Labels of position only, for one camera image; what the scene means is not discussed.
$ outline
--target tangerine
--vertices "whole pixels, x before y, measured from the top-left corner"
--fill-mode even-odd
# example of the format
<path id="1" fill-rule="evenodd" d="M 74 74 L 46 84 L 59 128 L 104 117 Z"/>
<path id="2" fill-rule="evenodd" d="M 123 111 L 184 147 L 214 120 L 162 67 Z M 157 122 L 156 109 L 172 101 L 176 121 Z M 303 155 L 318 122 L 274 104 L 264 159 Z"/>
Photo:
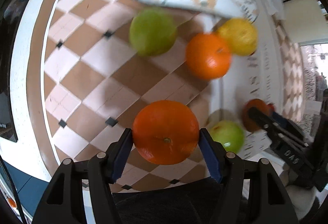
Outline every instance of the tangerine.
<path id="1" fill-rule="evenodd" d="M 252 107 L 257 108 L 259 111 L 261 111 L 267 116 L 269 116 L 270 114 L 270 108 L 263 100 L 258 98 L 248 101 L 247 104 L 244 106 L 241 116 L 243 125 L 249 132 L 256 132 L 261 128 L 248 116 L 248 110 Z"/>
<path id="2" fill-rule="evenodd" d="M 223 77 L 231 59 L 226 41 L 214 34 L 198 33 L 186 47 L 186 64 L 192 74 L 202 80 Z"/>
<path id="3" fill-rule="evenodd" d="M 132 137 L 144 159 L 158 165 L 173 165 L 195 150 L 199 124 L 184 104 L 156 101 L 138 113 L 132 125 Z"/>

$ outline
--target black cable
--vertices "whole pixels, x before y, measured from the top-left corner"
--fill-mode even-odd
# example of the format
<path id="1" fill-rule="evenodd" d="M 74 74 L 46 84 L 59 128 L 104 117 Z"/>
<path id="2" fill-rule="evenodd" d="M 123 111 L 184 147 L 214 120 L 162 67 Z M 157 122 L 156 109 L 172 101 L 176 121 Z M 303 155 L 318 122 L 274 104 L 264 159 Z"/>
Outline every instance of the black cable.
<path id="1" fill-rule="evenodd" d="M 8 172 L 8 169 L 0 155 L 0 167 L 3 169 L 6 177 L 7 177 L 7 181 L 9 182 L 9 185 L 10 185 L 10 188 L 11 188 L 11 191 L 13 192 L 13 195 L 14 195 L 14 198 L 15 198 L 15 202 L 16 202 L 16 205 L 17 205 L 17 210 L 19 212 L 19 215 L 21 217 L 21 220 L 22 220 L 22 223 L 23 224 L 27 224 L 26 222 L 26 219 L 25 219 L 25 215 L 24 215 L 24 212 L 23 212 L 23 209 L 22 209 L 22 205 L 20 203 L 20 200 L 19 200 L 19 197 L 18 197 L 18 193 L 16 191 L 16 187 L 15 187 L 15 184 Z"/>

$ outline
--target black diamond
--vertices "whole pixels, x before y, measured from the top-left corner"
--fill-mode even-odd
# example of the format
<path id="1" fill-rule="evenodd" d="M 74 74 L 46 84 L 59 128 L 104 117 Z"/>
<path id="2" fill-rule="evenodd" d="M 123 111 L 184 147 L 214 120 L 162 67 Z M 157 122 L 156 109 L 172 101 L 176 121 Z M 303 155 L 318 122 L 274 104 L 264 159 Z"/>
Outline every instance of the black diamond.
<path id="1" fill-rule="evenodd" d="M 63 41 L 62 40 L 59 40 L 58 44 L 56 44 L 56 47 L 57 48 L 60 48 L 62 45 L 63 45 Z"/>
<path id="2" fill-rule="evenodd" d="M 105 121 L 105 123 L 109 126 L 114 127 L 118 121 L 116 119 L 113 119 L 112 117 L 109 117 L 108 120 Z"/>
<path id="3" fill-rule="evenodd" d="M 171 184 L 176 184 L 176 183 L 178 183 L 178 182 L 180 182 L 180 181 L 177 180 L 177 179 L 174 179 L 174 180 L 170 181 Z"/>
<path id="4" fill-rule="evenodd" d="M 63 121 L 62 119 L 60 120 L 60 122 L 58 124 L 63 128 L 65 128 L 65 126 L 67 125 L 67 123 L 65 121 Z"/>
<path id="5" fill-rule="evenodd" d="M 130 190 L 130 189 L 132 189 L 132 187 L 130 185 L 124 185 L 124 186 L 122 186 L 122 189 Z"/>
<path id="6" fill-rule="evenodd" d="M 113 32 L 111 32 L 111 31 L 108 30 L 106 33 L 104 33 L 104 36 L 106 38 L 110 38 L 113 34 L 114 34 Z"/>

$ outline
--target brown fruit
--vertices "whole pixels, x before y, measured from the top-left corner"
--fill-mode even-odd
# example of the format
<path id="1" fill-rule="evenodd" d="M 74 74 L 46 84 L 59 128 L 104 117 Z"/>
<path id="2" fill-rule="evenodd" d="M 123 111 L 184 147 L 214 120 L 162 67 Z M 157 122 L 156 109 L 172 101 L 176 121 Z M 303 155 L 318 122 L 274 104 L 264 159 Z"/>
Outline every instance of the brown fruit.
<path id="1" fill-rule="evenodd" d="M 248 101 L 247 104 L 244 106 L 241 116 L 243 125 L 246 128 L 246 130 L 248 130 L 249 132 L 256 132 L 261 128 L 253 120 L 249 118 L 247 113 L 247 111 L 252 107 L 257 108 L 259 111 L 261 111 L 267 116 L 269 116 L 270 114 L 270 109 L 268 105 L 261 99 L 252 99 Z"/>

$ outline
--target brown square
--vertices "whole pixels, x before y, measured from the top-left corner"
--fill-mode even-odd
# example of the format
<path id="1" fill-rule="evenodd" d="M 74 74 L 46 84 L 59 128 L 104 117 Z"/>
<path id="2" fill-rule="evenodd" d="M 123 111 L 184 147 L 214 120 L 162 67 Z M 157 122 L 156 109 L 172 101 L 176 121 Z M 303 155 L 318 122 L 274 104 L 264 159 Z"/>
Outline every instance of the brown square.
<path id="1" fill-rule="evenodd" d="M 130 8 L 133 8 L 137 11 L 143 10 L 145 7 L 148 7 L 146 4 L 140 3 L 137 0 L 117 0 L 116 2 L 121 3 Z"/>
<path id="2" fill-rule="evenodd" d="M 138 168 L 141 168 L 145 171 L 148 171 L 148 172 L 151 172 L 153 171 L 155 168 L 158 167 L 158 165 L 156 164 L 153 164 L 153 163 L 150 163 L 148 162 L 147 160 L 145 160 L 138 152 L 138 150 L 135 148 L 131 151 L 129 157 L 128 157 L 128 160 L 127 160 L 127 163 L 135 166 L 135 167 L 138 167 Z"/>
<path id="3" fill-rule="evenodd" d="M 191 183 L 206 178 L 206 167 L 203 165 L 197 165 L 192 170 L 190 170 L 186 175 L 184 175 L 180 182 Z"/>
<path id="4" fill-rule="evenodd" d="M 124 128 L 132 128 L 133 121 L 137 114 L 147 105 L 148 104 L 140 98 L 117 118 L 118 123 Z"/>
<path id="5" fill-rule="evenodd" d="M 208 85 L 207 81 L 200 80 L 192 75 L 187 68 L 186 63 L 183 63 L 180 67 L 178 67 L 173 73 L 183 78 L 187 83 L 191 86 L 195 87 L 198 91 L 202 91 Z"/>
<path id="6" fill-rule="evenodd" d="M 56 83 L 46 73 L 44 73 L 44 99 L 47 99 L 50 92 L 56 86 Z"/>
<path id="7" fill-rule="evenodd" d="M 170 185 L 167 179 L 147 174 L 141 180 L 132 185 L 132 188 L 137 191 L 153 191 L 160 190 Z"/>
<path id="8" fill-rule="evenodd" d="M 83 0 L 71 10 L 71 13 L 86 19 L 106 4 L 103 0 Z"/>
<path id="9" fill-rule="evenodd" d="M 94 71 L 84 62 L 79 61 L 64 77 L 61 84 L 76 97 L 83 100 L 105 79 L 99 72 Z"/>
<path id="10" fill-rule="evenodd" d="M 52 26 L 57 20 L 59 20 L 63 15 L 64 15 L 63 12 L 61 12 L 61 11 L 55 9 L 54 14 L 53 14 L 53 16 L 52 16 L 52 19 L 51 19 L 51 21 L 50 21 L 50 27 L 51 27 L 51 26 Z"/>
<path id="11" fill-rule="evenodd" d="M 119 39 L 127 42 L 128 44 L 130 44 L 130 40 L 129 40 L 130 26 L 131 26 L 131 21 L 128 23 L 125 23 L 124 25 L 122 25 L 115 31 L 115 36 L 117 36 Z"/>
<path id="12" fill-rule="evenodd" d="M 101 152 L 101 150 L 91 144 L 88 144 L 74 159 L 77 161 L 89 160 L 99 152 Z"/>
<path id="13" fill-rule="evenodd" d="M 103 129 L 106 128 L 105 119 L 81 104 L 66 121 L 68 127 L 91 142 Z"/>
<path id="14" fill-rule="evenodd" d="M 188 157 L 188 159 L 191 159 L 192 161 L 195 161 L 197 163 L 199 163 L 200 161 L 202 161 L 204 159 L 199 146 L 196 147 L 196 149 L 191 153 L 191 155 Z"/>
<path id="15" fill-rule="evenodd" d="M 186 42 L 189 42 L 196 34 L 203 31 L 203 26 L 195 19 L 191 19 L 178 26 L 178 36 Z"/>
<path id="16" fill-rule="evenodd" d="M 111 192 L 120 192 L 122 191 L 122 185 L 119 185 L 118 183 L 110 184 L 109 185 Z"/>
<path id="17" fill-rule="evenodd" d="M 58 120 L 53 115 L 51 115 L 48 111 L 46 111 L 46 113 L 47 113 L 47 119 L 49 123 L 51 137 L 53 137 L 59 129 Z"/>
<path id="18" fill-rule="evenodd" d="M 83 56 L 91 47 L 95 45 L 103 34 L 96 29 L 83 23 L 77 30 L 65 41 L 65 46 Z"/>
<path id="19" fill-rule="evenodd" d="M 55 149 L 56 149 L 57 155 L 59 157 L 60 163 L 63 162 L 64 159 L 70 158 L 68 155 L 66 155 L 62 150 L 60 150 L 56 146 L 55 146 Z"/>
<path id="20" fill-rule="evenodd" d="M 112 78 L 142 96 L 166 75 L 160 68 L 135 55 L 120 67 Z"/>
<path id="21" fill-rule="evenodd" d="M 46 53 L 44 55 L 44 61 L 51 55 L 51 53 L 55 50 L 56 43 L 51 40 L 49 37 L 47 38 L 47 45 L 46 45 Z"/>

